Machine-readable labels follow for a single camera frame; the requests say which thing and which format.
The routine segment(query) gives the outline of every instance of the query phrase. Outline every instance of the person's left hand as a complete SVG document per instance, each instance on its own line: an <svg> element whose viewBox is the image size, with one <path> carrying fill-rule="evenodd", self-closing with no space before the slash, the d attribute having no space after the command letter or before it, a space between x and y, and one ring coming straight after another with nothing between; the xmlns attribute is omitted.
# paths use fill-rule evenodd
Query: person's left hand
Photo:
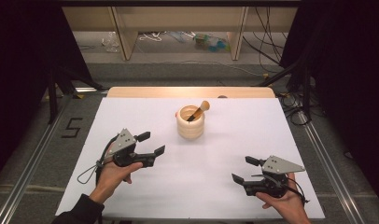
<svg viewBox="0 0 379 224"><path fill-rule="evenodd" d="M140 169L142 162L133 163L129 166L119 167L114 162L109 162L103 167L96 189L91 193L90 199L96 203L104 203L114 193L114 190L122 182L132 184L131 173Z"/></svg>

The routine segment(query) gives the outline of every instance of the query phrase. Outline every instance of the table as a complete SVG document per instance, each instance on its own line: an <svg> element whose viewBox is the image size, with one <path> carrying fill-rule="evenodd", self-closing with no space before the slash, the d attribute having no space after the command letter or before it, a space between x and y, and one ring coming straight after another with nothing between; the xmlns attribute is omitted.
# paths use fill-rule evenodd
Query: table
<svg viewBox="0 0 379 224"><path fill-rule="evenodd" d="M218 99L221 95L228 98ZM204 134L194 141L181 138L176 131L175 112L182 105L202 100L211 105L205 114ZM94 165L101 148L122 128L132 134L151 132L150 139L137 144L138 153L162 145L166 149L154 167L137 171L130 186L116 189L114 197L105 203L104 217L281 218L273 209L261 209L260 200L246 196L243 187L232 181L232 173L246 180L261 173L259 167L245 162L245 156L267 159L275 155L303 165L280 104L269 88L112 88L99 107L56 214L71 209L81 193L92 191L94 176L86 185L79 184L77 177ZM324 218L307 173L297 173L296 177L311 201L305 206L309 218Z"/></svg>

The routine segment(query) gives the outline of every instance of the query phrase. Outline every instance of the person's right hand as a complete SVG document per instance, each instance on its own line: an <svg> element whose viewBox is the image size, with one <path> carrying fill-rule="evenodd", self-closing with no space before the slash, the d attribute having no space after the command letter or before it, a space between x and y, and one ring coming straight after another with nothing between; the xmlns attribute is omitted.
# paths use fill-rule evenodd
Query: person's right hand
<svg viewBox="0 0 379 224"><path fill-rule="evenodd" d="M293 173L288 174L288 186L297 190ZM257 192L256 196L265 202L263 209L273 207L290 224L311 223L303 208L301 198L296 193L288 190L282 198L274 198L267 193Z"/></svg>

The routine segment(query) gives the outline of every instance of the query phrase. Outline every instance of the floor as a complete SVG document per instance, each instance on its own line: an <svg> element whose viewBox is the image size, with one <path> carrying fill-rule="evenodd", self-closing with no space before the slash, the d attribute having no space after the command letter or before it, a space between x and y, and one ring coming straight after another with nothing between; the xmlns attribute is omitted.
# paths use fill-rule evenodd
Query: floor
<svg viewBox="0 0 379 224"><path fill-rule="evenodd" d="M226 38L224 33L195 33ZM245 38L253 47L260 48L261 42L257 37L262 38L263 35L264 33L245 33ZM287 34L273 34L274 44L283 48L285 35ZM107 48L110 33L75 33L93 79L107 87L252 86L282 70L266 56L260 56L245 41L239 60L233 61L228 50L219 49L214 52L199 48L192 37L182 33L147 36L152 39L140 35L131 60L123 61L119 52L112 52L116 49ZM273 60L279 60L270 45L262 44L261 50ZM288 77L284 77L271 88L275 93L285 92L287 81ZM74 84L82 91L88 87L79 82ZM4 206L9 205L7 201L10 192L15 190L23 177L23 171L28 171L29 164L34 166L29 169L31 172L24 174L30 177L23 187L20 199L11 207L13 212L7 216L9 223L50 223L53 220L105 92L86 91L77 97L58 95L58 121L53 127L48 125L49 98L46 94L21 145L0 174L0 209L4 210ZM284 99L284 109L285 105L292 104L297 99L294 96ZM316 100L314 96L312 102L315 105ZM344 143L323 114L322 108L315 107L312 118L308 125L299 126L294 122L302 122L304 117L301 113L296 114L288 117L288 125L325 211L326 219L315 222L379 223L379 200L356 162L345 156ZM79 132L67 130L69 123L80 127ZM354 203L345 204L348 200ZM285 222L262 220L257 223Z"/></svg>

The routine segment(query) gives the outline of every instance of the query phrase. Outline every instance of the metal track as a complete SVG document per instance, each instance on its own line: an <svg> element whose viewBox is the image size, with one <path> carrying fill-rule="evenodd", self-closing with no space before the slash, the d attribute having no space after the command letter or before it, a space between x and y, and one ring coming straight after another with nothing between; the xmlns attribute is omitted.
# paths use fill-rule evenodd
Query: metal track
<svg viewBox="0 0 379 224"><path fill-rule="evenodd" d="M42 156L44 155L44 152L46 151L49 145L51 137L53 136L55 129L60 122L60 118L62 117L62 114L70 100L71 96L65 95L63 97L61 108L59 109L59 113L56 116L56 119L51 124L49 124L47 129L44 131L43 136L41 137L41 140L38 142L38 145L35 151L33 152L32 157L27 162L26 167L21 173L21 177L13 187L12 191L9 193L6 202L0 210L0 224L9 223L12 216L14 215L15 210L19 205L19 202L21 201L21 198L24 192L26 191L26 187L32 179L33 174L35 173L35 169L41 161Z"/></svg>
<svg viewBox="0 0 379 224"><path fill-rule="evenodd" d="M299 116L302 122L305 122L307 120L306 116L302 112L299 113ZM308 124L304 125L304 128L314 146L316 154L320 159L324 170L326 171L327 176L329 177L332 187L334 188L335 193L337 194L338 199L344 208L344 211L346 212L350 223L365 223L364 219L361 216L361 213L358 210L358 206L356 205L349 190L341 179L341 176L339 175L337 169L335 168L335 165L330 158L329 152L321 142L315 126L312 122L309 122Z"/></svg>

